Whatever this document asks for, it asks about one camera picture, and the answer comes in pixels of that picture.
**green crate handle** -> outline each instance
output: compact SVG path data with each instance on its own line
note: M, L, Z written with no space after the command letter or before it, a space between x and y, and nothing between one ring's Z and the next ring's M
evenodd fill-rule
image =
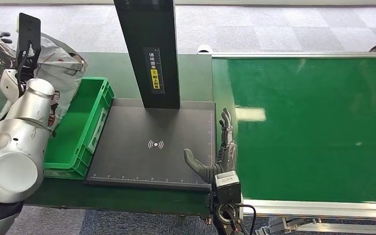
M93 136L92 136L91 141L90 141L89 146L88 146L88 148L93 153L96 149L98 139L100 138L101 129L103 129L104 122L106 122L106 119L107 119L107 110L105 108L102 108L100 117L98 118L96 129L94 130Z

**wireless charging symbol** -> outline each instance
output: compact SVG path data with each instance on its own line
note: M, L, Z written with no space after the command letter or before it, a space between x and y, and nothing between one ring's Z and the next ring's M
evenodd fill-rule
M150 149L150 148L153 148L153 147L162 149L164 147L164 142L163 141L153 142L152 140L150 140L148 142L148 148Z

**yellow warning label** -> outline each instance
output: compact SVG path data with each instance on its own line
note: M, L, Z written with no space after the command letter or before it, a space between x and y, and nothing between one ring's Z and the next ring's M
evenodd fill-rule
M158 70L150 70L150 75L152 77L153 89L159 89Z

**green plastic crate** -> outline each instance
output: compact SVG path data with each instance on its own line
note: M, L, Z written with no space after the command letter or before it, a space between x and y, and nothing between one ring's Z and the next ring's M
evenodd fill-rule
M45 177L84 179L114 97L107 78L83 78L56 137L48 141Z

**plastic bag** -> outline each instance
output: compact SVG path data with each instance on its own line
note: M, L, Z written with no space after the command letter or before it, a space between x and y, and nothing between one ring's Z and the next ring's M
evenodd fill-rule
M0 77L5 69L15 67L16 51L2 40L0 33ZM48 127L54 130L67 113L88 66L75 50L41 33L41 53L34 76L50 82L55 88L51 100Z

